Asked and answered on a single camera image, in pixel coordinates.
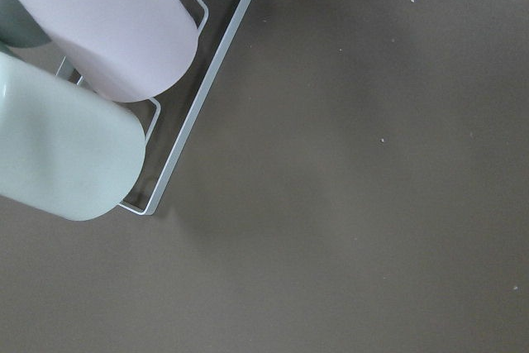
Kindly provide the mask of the pastel cups rack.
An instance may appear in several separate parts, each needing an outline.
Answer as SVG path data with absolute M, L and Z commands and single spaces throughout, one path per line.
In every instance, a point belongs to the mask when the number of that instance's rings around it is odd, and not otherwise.
M 186 74 L 165 92 L 126 103 L 145 130 L 140 175 L 119 207 L 155 214 L 252 0 L 181 0 L 198 25 L 198 50 Z

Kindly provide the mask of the pink cup on rack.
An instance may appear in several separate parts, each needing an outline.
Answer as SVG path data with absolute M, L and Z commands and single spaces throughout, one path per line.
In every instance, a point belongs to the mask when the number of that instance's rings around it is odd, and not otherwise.
M 171 88 L 197 52 L 198 27 L 179 0 L 19 1 L 112 101 L 143 101 Z

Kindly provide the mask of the white cup on rack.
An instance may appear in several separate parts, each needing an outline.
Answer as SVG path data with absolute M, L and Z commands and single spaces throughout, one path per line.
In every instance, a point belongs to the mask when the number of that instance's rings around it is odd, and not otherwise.
M 138 180 L 145 133 L 130 111 L 1 56 L 1 194 L 70 221 L 116 207 Z

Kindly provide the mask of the grey cup on rack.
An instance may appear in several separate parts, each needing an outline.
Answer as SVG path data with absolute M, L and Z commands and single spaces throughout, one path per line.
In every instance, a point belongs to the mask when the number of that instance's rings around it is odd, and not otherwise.
M 50 38 L 18 0 L 1 0 L 1 42 L 31 48 L 49 43 Z

